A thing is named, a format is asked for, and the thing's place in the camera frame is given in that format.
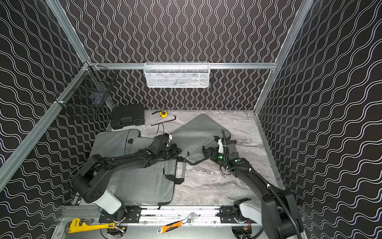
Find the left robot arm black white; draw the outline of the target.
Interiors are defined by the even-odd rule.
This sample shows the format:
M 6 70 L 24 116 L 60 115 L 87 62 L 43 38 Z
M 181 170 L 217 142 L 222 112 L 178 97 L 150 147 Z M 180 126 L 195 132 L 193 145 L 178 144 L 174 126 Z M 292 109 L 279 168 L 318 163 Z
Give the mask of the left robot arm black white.
M 154 137 L 148 147 L 132 154 L 117 157 L 102 157 L 100 154 L 95 154 L 80 167 L 70 180 L 70 186 L 85 202 L 96 204 L 113 216 L 114 220 L 120 221 L 125 216 L 125 206 L 107 189 L 112 176 L 175 159 L 181 152 L 177 144 L 172 142 L 170 135 L 165 133 Z

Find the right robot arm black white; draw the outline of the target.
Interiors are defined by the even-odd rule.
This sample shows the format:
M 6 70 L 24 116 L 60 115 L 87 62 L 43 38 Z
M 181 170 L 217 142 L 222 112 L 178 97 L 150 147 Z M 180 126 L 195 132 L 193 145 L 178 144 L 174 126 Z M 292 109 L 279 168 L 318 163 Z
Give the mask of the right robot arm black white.
M 217 147 L 203 147 L 202 151 L 205 158 L 244 182 L 260 200 L 260 209 L 250 209 L 249 200 L 237 201 L 240 220 L 250 219 L 258 223 L 270 239 L 302 238 L 303 223 L 294 195 L 272 185 L 247 159 L 240 157 L 236 141 L 219 139 Z

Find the grey zippered laptop bag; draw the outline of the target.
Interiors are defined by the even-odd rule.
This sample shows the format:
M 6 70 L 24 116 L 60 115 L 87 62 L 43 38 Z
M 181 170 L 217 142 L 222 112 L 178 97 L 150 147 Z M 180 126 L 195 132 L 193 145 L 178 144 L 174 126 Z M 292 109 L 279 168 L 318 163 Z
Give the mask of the grey zippered laptop bag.
M 231 133 L 205 114 L 201 114 L 174 132 L 172 143 L 181 149 L 180 156 L 191 165 L 197 165 L 219 155 L 218 141 L 231 138 Z

